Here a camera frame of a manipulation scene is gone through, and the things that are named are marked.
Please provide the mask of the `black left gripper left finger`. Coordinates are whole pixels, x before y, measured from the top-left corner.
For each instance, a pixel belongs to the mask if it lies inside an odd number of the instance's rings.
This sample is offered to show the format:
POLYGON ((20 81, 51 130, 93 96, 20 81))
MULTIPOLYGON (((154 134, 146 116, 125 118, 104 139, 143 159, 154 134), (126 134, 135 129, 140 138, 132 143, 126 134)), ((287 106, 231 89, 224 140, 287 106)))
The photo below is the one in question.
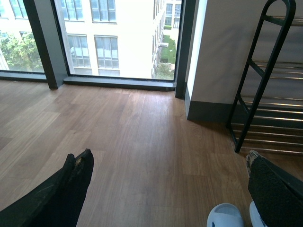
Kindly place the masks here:
POLYGON ((0 212, 2 227, 74 227, 91 182, 94 157, 68 154, 63 167, 0 212))

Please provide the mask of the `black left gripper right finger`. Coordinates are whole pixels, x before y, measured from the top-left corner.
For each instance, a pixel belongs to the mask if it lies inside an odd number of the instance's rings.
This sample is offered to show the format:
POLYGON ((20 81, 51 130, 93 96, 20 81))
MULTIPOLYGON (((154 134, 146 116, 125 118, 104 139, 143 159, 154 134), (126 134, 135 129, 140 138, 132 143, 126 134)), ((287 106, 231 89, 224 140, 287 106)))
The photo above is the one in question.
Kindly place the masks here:
POLYGON ((248 190, 261 224, 267 227, 303 225, 303 182, 258 152, 246 156, 248 190))

